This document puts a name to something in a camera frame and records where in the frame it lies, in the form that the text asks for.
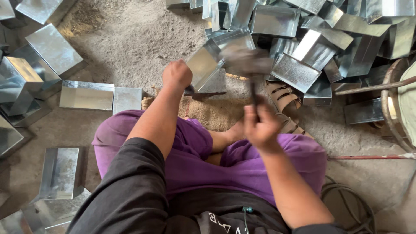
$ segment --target dusty floor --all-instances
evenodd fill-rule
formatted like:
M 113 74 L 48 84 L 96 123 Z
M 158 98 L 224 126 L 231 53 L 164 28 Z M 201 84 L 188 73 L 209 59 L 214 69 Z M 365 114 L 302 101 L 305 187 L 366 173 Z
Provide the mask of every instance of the dusty floor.
M 40 28 L 35 22 L 20 29 L 21 38 Z M 189 58 L 203 43 L 209 28 L 200 14 L 165 9 L 164 0 L 78 0 L 58 30 L 89 66 L 70 80 L 112 83 L 118 87 L 142 87 L 154 95 L 161 86 L 163 68 L 171 60 Z M 224 97 L 247 97 L 241 80 L 228 79 Z M 99 124 L 111 112 L 58 108 L 59 94 L 47 103 L 53 111 L 30 126 L 36 137 L 2 164 L 0 189 L 12 197 L 0 209 L 3 218 L 27 204 L 38 193 L 46 147 L 86 147 L 85 187 L 93 191 L 100 182 L 94 149 L 90 145 Z M 346 126 L 343 99 L 331 107 L 300 108 L 300 126 L 312 134 L 330 155 L 386 155 L 404 151 L 381 140 L 367 125 Z M 348 160 L 328 162 L 328 174 L 365 196 L 375 209 L 378 229 L 416 232 L 416 186 L 411 176 L 415 160 Z M 341 204 L 331 204 L 339 215 Z

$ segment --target metal rod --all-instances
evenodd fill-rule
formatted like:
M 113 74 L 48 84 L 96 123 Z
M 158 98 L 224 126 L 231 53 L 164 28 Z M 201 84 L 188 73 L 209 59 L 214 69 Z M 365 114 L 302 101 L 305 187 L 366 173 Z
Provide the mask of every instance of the metal rod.
M 391 155 L 359 155 L 359 156 L 328 156 L 329 160 L 356 160 L 356 159 L 416 159 L 416 153 Z
M 398 87 L 402 87 L 402 86 L 405 86 L 405 85 L 409 85 L 409 84 L 414 83 L 414 82 L 416 82 L 416 76 L 408 78 L 408 79 L 400 81 L 400 82 L 391 83 L 391 84 L 373 85 L 373 86 L 370 86 L 370 87 L 339 91 L 339 92 L 335 92 L 335 95 L 346 95 L 346 94 L 353 94 L 353 93 L 367 92 L 367 91 L 375 91 L 375 90 L 388 90 L 388 89 L 391 89 L 391 88 L 398 88 Z

